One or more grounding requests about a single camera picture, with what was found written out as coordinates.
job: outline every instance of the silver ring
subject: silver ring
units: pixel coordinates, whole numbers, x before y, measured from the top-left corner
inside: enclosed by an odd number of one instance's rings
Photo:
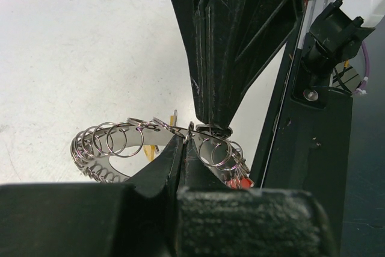
[[[235,158],[235,154],[232,152],[231,153],[231,156],[234,158],[235,160],[235,165],[231,168],[218,168],[218,170],[221,170],[221,171],[225,171],[225,172],[230,172],[230,171],[233,171],[233,170],[236,170],[239,166],[242,165],[242,159],[243,159],[243,150],[242,148],[240,147],[240,145],[234,141],[225,141],[226,143],[233,143],[233,144],[236,144],[240,149],[241,149],[241,157],[240,159],[238,159],[237,161],[237,158]]]
[[[163,122],[162,120],[159,120],[157,117],[153,117],[152,120],[155,123],[157,123],[159,126],[163,127],[164,129],[168,130],[169,132],[172,132],[174,135],[177,135],[178,137],[182,137],[182,138],[185,137],[185,135],[183,135],[181,132],[175,130],[172,126]]]
[[[109,153],[108,153],[108,152],[104,152],[104,151],[102,150],[102,142],[100,141],[99,136],[96,135],[96,132],[105,129],[105,128],[102,128],[102,127],[103,127],[103,126],[106,126],[106,125],[114,126],[114,125],[116,125],[116,123],[110,123],[110,122],[101,123],[99,126],[97,126],[97,127],[95,128],[95,130],[94,130],[93,133],[92,133],[92,138],[91,138],[91,139],[92,139],[92,145],[95,147],[95,149],[96,149],[101,155],[105,155],[105,156],[107,156]]]
[[[205,138],[204,140],[203,140],[203,142],[199,145],[199,147],[198,147],[198,154],[199,154],[199,156],[201,156],[202,154],[201,154],[201,149],[202,149],[202,146],[203,146],[203,144],[205,143],[205,142],[207,142],[207,141],[209,141],[210,140],[210,138]],[[219,147],[219,146],[221,146],[222,144],[221,143],[217,143],[216,145],[215,145],[215,147],[214,147],[214,149],[211,151],[211,161],[212,161],[212,163],[213,163],[213,165],[212,164],[209,164],[208,162],[205,162],[205,161],[203,161],[203,158],[201,157],[201,159],[202,159],[202,161],[204,162],[204,164],[206,165],[206,166],[208,166],[208,167],[211,167],[211,168],[217,168],[218,170],[220,170],[220,168],[218,168],[218,167],[220,167],[220,166],[223,166],[225,163],[227,163],[230,159],[231,159],[231,156],[232,156],[232,147],[231,147],[231,145],[227,142],[227,141],[225,141],[226,142],[226,144],[227,144],[227,147],[228,147],[228,150],[227,150],[227,156],[225,157],[225,159],[223,159],[220,163],[218,163],[218,164],[214,164],[214,152],[215,152],[215,150]]]
[[[240,155],[240,157],[239,157],[239,159],[240,159],[240,161],[242,161],[243,160],[243,149],[242,149],[242,147],[237,143],[237,142],[235,142],[235,141],[228,141],[230,144],[235,144],[235,145],[237,145],[238,146],[238,149],[239,149],[239,155]]]
[[[143,132],[142,132],[142,130],[141,130],[140,128],[136,128],[136,130],[140,133],[141,144],[140,144],[139,148],[138,148],[134,153],[132,153],[132,154],[130,154],[130,155],[127,155],[127,156],[119,155],[119,153],[123,152],[124,149],[125,149],[126,146],[127,146],[127,135],[126,135],[125,131],[122,130],[122,129],[119,129],[119,131],[125,136],[125,147],[124,147],[122,150],[120,150],[120,151],[118,151],[118,152],[116,153],[116,152],[114,152],[114,151],[112,150],[112,148],[111,148],[111,147],[109,146],[109,144],[108,144],[108,136],[111,135],[111,131],[112,131],[113,129],[117,129],[117,128],[123,126],[123,125],[127,125],[127,123],[119,123],[119,124],[117,124],[117,125],[111,127],[111,128],[108,130],[108,132],[107,132],[106,144],[107,144],[107,148],[108,148],[109,152],[110,152],[112,155],[118,156],[118,157],[120,157],[120,158],[130,158],[130,157],[132,157],[132,156],[135,156],[138,152],[140,152],[140,150],[141,150],[142,147],[143,147],[143,144],[144,144],[144,135],[143,135]]]
[[[94,153],[93,153],[93,151],[90,152],[89,150],[87,150],[86,145],[85,145],[85,137],[88,136],[88,135],[91,135],[91,134],[92,134],[92,131],[91,131],[91,130],[94,129],[94,128],[96,128],[96,126],[91,126],[91,127],[89,127],[88,129],[86,129],[86,130],[83,132],[82,137],[81,137],[82,148],[83,148],[84,152],[85,152],[88,156],[90,156],[90,157],[93,157],[93,156],[94,156]]]
[[[83,155],[82,155],[82,153],[80,152],[80,150],[79,150],[79,148],[81,147],[81,146],[75,146],[75,144],[79,141],[79,139],[81,138],[80,136],[83,134],[83,132],[79,132],[76,136],[75,136],[75,138],[73,139],[73,141],[72,141],[72,144],[71,144],[71,148],[73,148],[73,150],[75,151],[75,153],[76,153],[76,156],[78,156],[78,157],[80,157],[80,158],[82,158],[83,159]]]
[[[139,127],[142,127],[143,125],[146,126],[147,124],[149,124],[150,122],[146,122],[145,120],[140,120],[140,119],[135,119],[133,117],[129,117],[127,119],[127,122],[130,124],[130,125],[133,125],[133,126],[139,126]]]

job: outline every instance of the metal key ring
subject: metal key ring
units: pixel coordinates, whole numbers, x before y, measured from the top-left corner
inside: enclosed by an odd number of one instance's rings
[[[203,140],[203,142],[199,145],[199,147],[198,147],[198,154],[199,154],[199,156],[202,155],[200,151],[201,151],[201,149],[202,149],[203,144],[204,144],[205,142],[209,141],[209,140],[210,140],[210,138],[205,138],[205,139]],[[215,152],[215,150],[216,150],[219,146],[222,145],[222,143],[217,143],[217,144],[215,145],[215,148],[214,148],[213,151],[211,152],[211,161],[213,162],[213,165],[212,165],[212,164],[209,164],[208,162],[205,162],[205,161],[204,161],[204,164],[205,164],[206,166],[219,169],[218,167],[223,166],[225,163],[227,163],[227,162],[231,159],[231,156],[232,156],[232,154],[231,154],[231,153],[232,153],[232,147],[231,147],[231,145],[230,145],[227,141],[225,141],[225,142],[226,142],[227,148],[228,148],[228,150],[227,150],[227,156],[225,157],[225,159],[223,159],[223,160],[222,160],[220,163],[218,163],[218,164],[214,164],[214,159],[213,159],[213,157],[214,157],[214,152]]]
[[[135,119],[133,117],[129,117],[127,119],[127,122],[130,125],[139,126],[139,127],[142,127],[143,125],[149,125],[150,124],[150,122],[146,122],[145,120]]]
[[[94,152],[93,152],[93,151],[90,152],[90,151],[86,148],[86,145],[85,145],[85,138],[86,138],[86,136],[91,135],[91,134],[93,133],[91,130],[94,129],[94,128],[96,128],[96,126],[91,126],[91,127],[89,127],[88,129],[86,129],[86,130],[84,131],[84,133],[82,134],[82,137],[81,137],[81,145],[82,145],[82,147],[83,147],[83,150],[84,150],[84,152],[85,152],[88,156],[91,156],[91,157],[95,157],[95,155],[94,155]]]
[[[242,147],[235,141],[228,141],[230,144],[235,144],[238,146],[238,149],[239,149],[239,159],[242,161],[243,160],[243,149]]]
[[[142,149],[143,144],[144,144],[144,135],[143,135],[143,132],[142,132],[142,130],[141,130],[140,128],[136,128],[136,130],[140,133],[141,144],[139,145],[139,148],[138,148],[134,153],[132,153],[132,154],[130,154],[130,155],[127,155],[127,156],[122,156],[122,155],[119,155],[119,153],[121,153],[124,149],[121,150],[121,151],[119,151],[118,153],[115,153],[115,152],[111,149],[111,147],[110,147],[109,144],[108,144],[108,136],[111,135],[111,132],[112,132],[113,129],[119,128],[119,127],[121,127],[121,126],[126,126],[127,124],[128,124],[128,123],[119,123],[119,124],[117,124],[117,125],[111,127],[111,128],[108,130],[108,132],[107,132],[107,139],[106,139],[107,148],[108,148],[109,152],[110,152],[112,155],[118,156],[118,157],[120,157],[120,158],[130,158],[130,157],[132,157],[132,156],[135,156],[138,152],[140,152],[140,150]],[[126,147],[126,145],[127,145],[127,136],[126,136],[124,130],[119,129],[119,131],[125,136],[125,147]]]
[[[167,123],[163,122],[162,120],[159,120],[157,117],[153,117],[152,120],[157,123],[159,126],[163,127],[164,129],[168,130],[169,132],[172,132],[174,135],[177,135],[178,137],[184,138],[185,135],[183,135],[181,132],[175,130],[172,126],[168,125]]]
[[[78,143],[79,139],[81,139],[81,135],[83,134],[83,131],[79,132],[75,138],[73,138],[73,141],[72,141],[72,144],[71,144],[71,151],[74,150],[74,152],[72,153],[76,153],[75,156],[79,157],[79,158],[82,158],[83,159],[83,155],[82,153],[80,152],[79,148],[81,148],[81,146],[75,146],[75,144]]]
[[[106,126],[106,125],[114,126],[114,125],[116,125],[116,123],[111,123],[111,122],[101,123],[99,126],[97,126],[97,127],[95,128],[95,130],[94,130],[93,133],[92,133],[92,145],[96,148],[96,150],[97,150],[99,153],[101,153],[102,155],[105,155],[105,156],[109,155],[109,152],[104,152],[104,151],[102,150],[102,142],[100,141],[99,136],[96,136],[96,133],[99,132],[99,131],[101,131],[101,130],[103,130],[103,129],[105,129],[105,128],[102,128],[102,127],[103,127],[103,126]],[[113,145],[113,144],[114,144],[114,140],[112,139],[112,136],[109,136],[109,137],[111,138],[112,146],[114,146],[114,145]]]

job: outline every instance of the purple cable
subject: purple cable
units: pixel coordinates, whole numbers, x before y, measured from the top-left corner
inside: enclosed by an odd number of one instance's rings
[[[368,54],[368,50],[366,48],[365,42],[362,42],[361,47],[363,51],[363,56],[365,58],[365,78],[368,79],[371,73],[371,61],[369,59],[369,54]],[[360,90],[364,90],[367,83],[368,81],[364,79],[359,85],[359,87],[357,87],[356,90],[353,92],[353,94],[358,94],[360,93]]]

